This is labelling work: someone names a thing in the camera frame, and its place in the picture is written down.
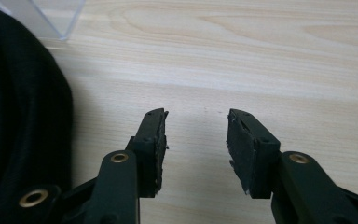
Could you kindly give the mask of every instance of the brass screw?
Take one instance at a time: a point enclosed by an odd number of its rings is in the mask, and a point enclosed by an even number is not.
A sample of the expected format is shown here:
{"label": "brass screw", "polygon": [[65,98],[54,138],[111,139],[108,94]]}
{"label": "brass screw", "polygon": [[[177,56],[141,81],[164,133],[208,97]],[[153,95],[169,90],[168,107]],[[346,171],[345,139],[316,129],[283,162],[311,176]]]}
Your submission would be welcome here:
{"label": "brass screw", "polygon": [[110,160],[112,162],[124,162],[129,158],[129,156],[125,153],[119,153],[114,155]]}
{"label": "brass screw", "polygon": [[31,192],[25,194],[19,201],[19,206],[23,208],[34,207],[48,197],[48,191],[45,189],[34,189]]}
{"label": "brass screw", "polygon": [[303,156],[301,154],[298,154],[298,153],[291,154],[289,156],[289,158],[290,158],[290,160],[295,161],[297,163],[301,163],[301,164],[305,164],[305,163],[310,162],[310,160],[307,157],[305,157],[305,156]]}

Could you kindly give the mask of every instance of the wooden table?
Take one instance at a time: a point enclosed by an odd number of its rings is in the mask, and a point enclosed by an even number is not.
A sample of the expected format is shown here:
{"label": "wooden table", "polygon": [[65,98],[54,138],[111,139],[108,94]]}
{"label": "wooden table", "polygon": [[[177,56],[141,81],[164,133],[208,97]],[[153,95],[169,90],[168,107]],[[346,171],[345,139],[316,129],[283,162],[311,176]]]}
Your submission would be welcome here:
{"label": "wooden table", "polygon": [[228,161],[227,113],[254,114],[358,193],[358,0],[88,0],[66,42],[42,40],[72,87],[74,184],[164,107],[163,188],[147,223],[274,223]]}

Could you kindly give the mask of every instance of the light wood surface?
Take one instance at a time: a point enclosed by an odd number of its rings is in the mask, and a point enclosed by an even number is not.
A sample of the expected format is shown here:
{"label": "light wood surface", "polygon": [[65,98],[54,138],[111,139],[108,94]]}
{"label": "light wood surface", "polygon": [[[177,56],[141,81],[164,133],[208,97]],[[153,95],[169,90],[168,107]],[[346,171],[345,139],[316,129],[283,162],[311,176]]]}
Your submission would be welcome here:
{"label": "light wood surface", "polygon": [[228,163],[230,108],[358,193],[358,0],[88,0],[66,42],[42,41],[74,95],[75,185],[144,113],[170,111],[144,224],[274,223],[270,200],[246,196]]}

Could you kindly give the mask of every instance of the dark garment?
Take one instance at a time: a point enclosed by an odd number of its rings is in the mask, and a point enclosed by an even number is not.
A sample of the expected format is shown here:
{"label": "dark garment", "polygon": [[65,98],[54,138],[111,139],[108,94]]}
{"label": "dark garment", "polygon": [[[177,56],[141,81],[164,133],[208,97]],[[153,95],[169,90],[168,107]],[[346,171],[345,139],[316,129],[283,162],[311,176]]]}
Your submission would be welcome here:
{"label": "dark garment", "polygon": [[0,214],[33,185],[71,187],[72,110],[70,88],[53,57],[0,12]]}

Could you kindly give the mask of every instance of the wood grain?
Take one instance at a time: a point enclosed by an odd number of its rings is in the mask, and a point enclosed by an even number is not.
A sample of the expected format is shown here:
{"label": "wood grain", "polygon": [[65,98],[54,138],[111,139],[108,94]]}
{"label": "wood grain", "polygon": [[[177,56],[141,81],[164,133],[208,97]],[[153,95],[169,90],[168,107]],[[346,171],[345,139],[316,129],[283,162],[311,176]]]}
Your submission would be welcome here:
{"label": "wood grain", "polygon": [[358,193],[358,1],[87,1],[66,42],[42,40],[75,98],[74,183],[170,111],[163,188],[142,223],[274,223],[228,160],[227,113]]}

